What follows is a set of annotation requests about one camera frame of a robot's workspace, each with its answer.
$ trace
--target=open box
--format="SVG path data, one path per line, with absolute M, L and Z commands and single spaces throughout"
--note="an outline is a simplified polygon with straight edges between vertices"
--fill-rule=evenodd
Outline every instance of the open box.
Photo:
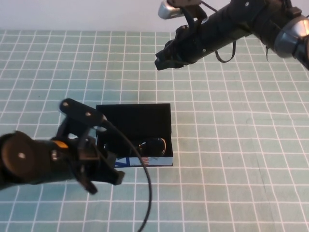
M 156 138 L 165 141 L 163 155 L 141 154 L 147 166 L 173 165 L 170 104 L 97 105 L 96 109 L 132 142 L 150 141 Z M 128 152 L 130 149 L 124 140 L 112 131 L 97 131 L 97 146 L 105 147 L 118 155 L 116 167 L 141 166 L 139 159 Z

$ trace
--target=green grid mat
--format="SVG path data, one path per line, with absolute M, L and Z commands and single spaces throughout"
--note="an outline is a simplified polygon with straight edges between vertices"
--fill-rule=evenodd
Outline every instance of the green grid mat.
M 0 132 L 54 136 L 58 104 L 171 103 L 174 166 L 149 168 L 147 232 L 309 231 L 309 72 L 254 37 L 235 58 L 214 54 L 156 71 L 174 34 L 0 31 Z M 229 58 L 231 46 L 220 50 Z M 120 186 L 74 181 L 0 192 L 0 232 L 131 232 L 148 189 L 140 168 Z

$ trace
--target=black wire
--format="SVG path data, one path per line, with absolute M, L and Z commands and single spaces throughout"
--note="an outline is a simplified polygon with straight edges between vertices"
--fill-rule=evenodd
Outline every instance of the black wire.
M 205 5 L 205 6 L 207 6 L 209 9 L 211 9 L 211 10 L 217 12 L 216 9 L 214 9 L 212 6 L 209 6 L 206 2 L 202 1 L 202 4 Z
M 107 130 L 112 130 L 114 132 L 116 132 L 117 134 L 119 134 L 125 141 L 126 143 L 130 146 L 130 148 L 132 149 L 132 151 L 135 153 L 135 155 L 137 156 L 137 158 L 139 159 L 144 171 L 145 171 L 145 174 L 146 174 L 146 177 L 147 177 L 147 181 L 148 181 L 148 188 L 149 188 L 149 201 L 148 201 L 148 208 L 147 208 L 147 212 L 146 212 L 146 215 L 145 215 L 145 218 L 143 220 L 143 223 L 141 224 L 138 232 L 141 232 L 146 223 L 147 223 L 147 220 L 149 218 L 149 215 L 150 215 L 150 211 L 151 211 L 151 203 L 152 203 L 152 199 L 153 199 L 153 190 L 152 190 L 152 185 L 151 185 L 151 179 L 150 179 L 150 175 L 149 175 L 149 172 L 146 168 L 146 165 L 144 164 L 139 152 L 136 150 L 135 146 L 128 140 L 128 138 L 121 132 L 117 129 L 117 127 L 115 127 L 111 122 L 109 121 L 105 121 L 104 124 L 103 124 L 103 127 Z

